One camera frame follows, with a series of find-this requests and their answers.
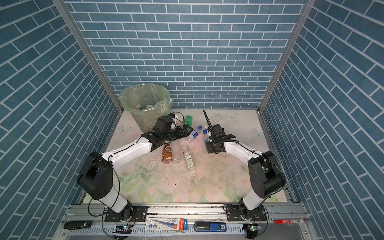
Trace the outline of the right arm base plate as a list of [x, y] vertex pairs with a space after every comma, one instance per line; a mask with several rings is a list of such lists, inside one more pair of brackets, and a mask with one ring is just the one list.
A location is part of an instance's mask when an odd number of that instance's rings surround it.
[[248, 210], [245, 205], [224, 204], [223, 210], [226, 213], [227, 221], [266, 221], [267, 213], [264, 206], [259, 206], [253, 210]]

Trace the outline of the orange brown drink bottle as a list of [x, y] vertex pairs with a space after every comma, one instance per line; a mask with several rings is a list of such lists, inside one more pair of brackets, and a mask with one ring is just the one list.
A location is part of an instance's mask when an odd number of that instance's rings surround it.
[[166, 144], [164, 146], [164, 149], [163, 149], [163, 157], [162, 157], [162, 162], [164, 164], [169, 164], [171, 163], [173, 160], [173, 156], [172, 156], [172, 149], [171, 149], [171, 146], [170, 144]]

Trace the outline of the green plastic bottle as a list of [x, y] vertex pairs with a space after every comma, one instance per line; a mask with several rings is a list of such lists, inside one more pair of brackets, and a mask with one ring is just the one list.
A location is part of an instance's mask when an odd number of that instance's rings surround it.
[[184, 124], [191, 127], [193, 122], [193, 117], [190, 115], [185, 116]]

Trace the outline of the green lined trash bin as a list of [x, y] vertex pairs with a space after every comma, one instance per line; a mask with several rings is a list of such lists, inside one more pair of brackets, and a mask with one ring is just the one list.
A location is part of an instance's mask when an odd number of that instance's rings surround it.
[[132, 114], [143, 133], [150, 131], [157, 119], [169, 113], [173, 105], [170, 92], [157, 84], [127, 87], [120, 92], [118, 99], [124, 110]]

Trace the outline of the clear ribbed crushed bottle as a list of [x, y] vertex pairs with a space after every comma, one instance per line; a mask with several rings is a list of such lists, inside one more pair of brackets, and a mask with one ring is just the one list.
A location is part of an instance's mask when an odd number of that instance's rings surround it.
[[223, 117], [221, 114], [214, 114], [213, 116], [211, 116], [209, 118], [209, 120], [210, 120], [211, 125], [216, 125], [222, 120], [222, 118]]

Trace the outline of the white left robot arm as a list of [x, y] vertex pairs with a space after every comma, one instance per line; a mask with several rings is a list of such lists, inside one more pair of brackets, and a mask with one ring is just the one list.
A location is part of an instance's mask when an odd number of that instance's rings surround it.
[[121, 185], [118, 189], [114, 187], [116, 170], [142, 155], [153, 152], [165, 143], [189, 136], [193, 128], [186, 124], [177, 126], [175, 120], [174, 116], [161, 116], [150, 131], [143, 133], [132, 143], [102, 154], [90, 153], [78, 175], [78, 185], [94, 200], [119, 214], [122, 219], [130, 217], [131, 203], [120, 193]]

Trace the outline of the blue red label bottle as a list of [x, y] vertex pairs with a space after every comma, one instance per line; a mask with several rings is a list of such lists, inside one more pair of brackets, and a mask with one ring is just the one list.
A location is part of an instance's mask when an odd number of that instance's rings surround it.
[[203, 130], [203, 141], [204, 141], [204, 144], [207, 144], [210, 142], [210, 139], [209, 139], [209, 135], [208, 135], [208, 130], [205, 129]]

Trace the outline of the large clear green cap bottle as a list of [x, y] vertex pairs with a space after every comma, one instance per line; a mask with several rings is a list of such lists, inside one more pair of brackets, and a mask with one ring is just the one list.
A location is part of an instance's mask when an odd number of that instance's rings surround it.
[[137, 104], [137, 105], [135, 106], [135, 109], [136, 109], [136, 110], [143, 111], [143, 110], [150, 110], [150, 109], [152, 109], [153, 107], [154, 107], [153, 105], [146, 105], [145, 107], [143, 107], [142, 105]]

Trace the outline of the red marker pen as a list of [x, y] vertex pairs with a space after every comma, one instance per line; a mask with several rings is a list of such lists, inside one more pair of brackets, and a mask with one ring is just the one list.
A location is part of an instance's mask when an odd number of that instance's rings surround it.
[[296, 219], [296, 220], [274, 220], [275, 224], [302, 224], [305, 220]]

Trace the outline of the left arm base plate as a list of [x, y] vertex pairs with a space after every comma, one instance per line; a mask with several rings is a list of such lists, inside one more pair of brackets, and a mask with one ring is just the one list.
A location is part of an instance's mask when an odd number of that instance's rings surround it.
[[125, 207], [120, 213], [107, 208], [104, 221], [106, 223], [145, 222], [148, 206]]

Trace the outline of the blue black device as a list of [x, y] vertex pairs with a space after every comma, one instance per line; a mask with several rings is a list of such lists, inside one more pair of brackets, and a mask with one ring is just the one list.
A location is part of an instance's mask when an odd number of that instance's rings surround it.
[[194, 231], [197, 233], [221, 233], [227, 231], [226, 223], [218, 222], [195, 222]]

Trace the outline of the clear green label bottle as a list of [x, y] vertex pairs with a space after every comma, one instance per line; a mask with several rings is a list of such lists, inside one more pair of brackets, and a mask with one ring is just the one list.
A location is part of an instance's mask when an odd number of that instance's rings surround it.
[[192, 154], [187, 145], [182, 146], [182, 152], [185, 157], [186, 166], [189, 171], [193, 171], [195, 169], [195, 164], [193, 162]]

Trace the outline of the black remote control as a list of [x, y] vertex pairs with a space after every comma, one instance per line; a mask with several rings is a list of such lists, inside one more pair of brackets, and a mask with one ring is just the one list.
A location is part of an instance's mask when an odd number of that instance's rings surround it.
[[78, 230], [83, 228], [90, 228], [92, 226], [92, 221], [70, 221], [66, 222], [63, 226], [67, 230]]

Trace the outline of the frosted clear bottle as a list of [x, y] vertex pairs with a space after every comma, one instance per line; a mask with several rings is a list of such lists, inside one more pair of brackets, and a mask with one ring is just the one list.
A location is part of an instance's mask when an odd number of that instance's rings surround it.
[[182, 151], [180, 149], [172, 149], [172, 161], [175, 164], [179, 164], [182, 161]]

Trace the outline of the small blue label bottle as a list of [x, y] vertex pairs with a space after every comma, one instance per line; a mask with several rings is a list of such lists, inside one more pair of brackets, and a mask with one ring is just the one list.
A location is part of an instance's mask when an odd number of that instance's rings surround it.
[[196, 139], [202, 130], [203, 130], [203, 127], [202, 127], [202, 126], [197, 126], [197, 127], [195, 127], [195, 128], [192, 130], [192, 132], [189, 134], [189, 136], [187, 137], [187, 142], [190, 143], [190, 142], [192, 142], [194, 139]]

